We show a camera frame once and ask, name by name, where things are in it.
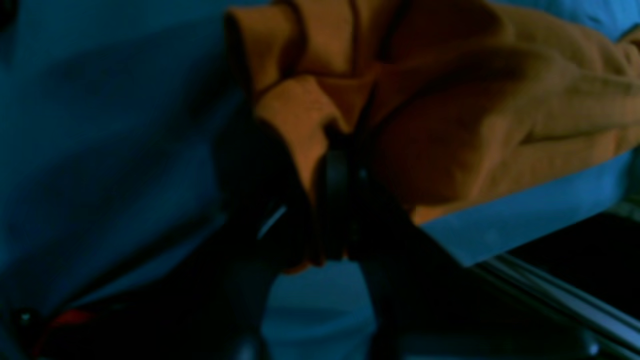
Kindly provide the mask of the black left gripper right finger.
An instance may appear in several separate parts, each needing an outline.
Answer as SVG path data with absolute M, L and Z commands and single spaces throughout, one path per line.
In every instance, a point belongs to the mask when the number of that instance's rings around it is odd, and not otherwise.
M 345 153 L 355 224 L 349 257 L 363 272 L 377 331 L 370 360 L 593 360 L 582 325 L 535 309 L 464 268 Z

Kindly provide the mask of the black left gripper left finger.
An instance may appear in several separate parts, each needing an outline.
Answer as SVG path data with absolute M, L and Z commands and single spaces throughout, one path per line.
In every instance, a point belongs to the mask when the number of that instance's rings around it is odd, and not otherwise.
M 160 280 L 57 315 L 39 360 L 267 360 L 261 335 L 279 275 L 343 259 L 347 241 L 326 214 L 345 175 L 350 136 L 329 131 L 315 201 L 293 145 L 273 129 L 224 130 L 210 154 L 224 221 Z

